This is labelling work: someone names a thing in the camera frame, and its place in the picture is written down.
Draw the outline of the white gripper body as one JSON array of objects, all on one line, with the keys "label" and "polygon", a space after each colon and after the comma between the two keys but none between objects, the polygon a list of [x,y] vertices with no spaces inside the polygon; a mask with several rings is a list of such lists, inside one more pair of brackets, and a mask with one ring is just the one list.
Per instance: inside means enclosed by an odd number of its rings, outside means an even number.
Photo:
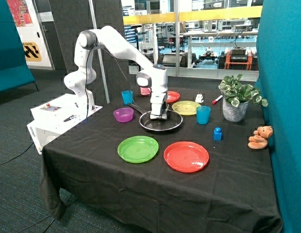
[{"label": "white gripper body", "polygon": [[167,111],[167,92],[156,93],[152,92],[150,102],[151,102],[151,114],[155,116],[160,116],[165,114]]}]

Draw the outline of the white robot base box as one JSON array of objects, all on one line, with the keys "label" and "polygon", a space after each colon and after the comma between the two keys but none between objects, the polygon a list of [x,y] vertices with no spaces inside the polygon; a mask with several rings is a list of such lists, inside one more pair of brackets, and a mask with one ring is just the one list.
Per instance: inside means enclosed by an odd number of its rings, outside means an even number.
[{"label": "white robot base box", "polygon": [[37,152],[77,124],[99,111],[102,106],[93,99],[79,100],[75,94],[64,94],[31,109],[34,120],[27,125]]}]

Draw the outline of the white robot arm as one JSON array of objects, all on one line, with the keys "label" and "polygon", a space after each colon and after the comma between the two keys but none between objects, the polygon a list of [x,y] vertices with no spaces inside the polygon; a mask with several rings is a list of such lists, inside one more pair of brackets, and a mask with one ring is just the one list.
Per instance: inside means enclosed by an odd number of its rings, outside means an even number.
[{"label": "white robot arm", "polygon": [[92,92],[86,89],[86,85],[96,79],[92,60],[94,51],[100,48],[106,48],[115,58],[135,61],[142,68],[136,76],[136,81],[140,87],[151,89],[150,118],[166,120],[168,109],[166,67],[153,64],[111,26],[82,31],[77,38],[74,63],[78,69],[65,76],[64,84],[77,96],[79,112],[85,116],[94,106]]}]

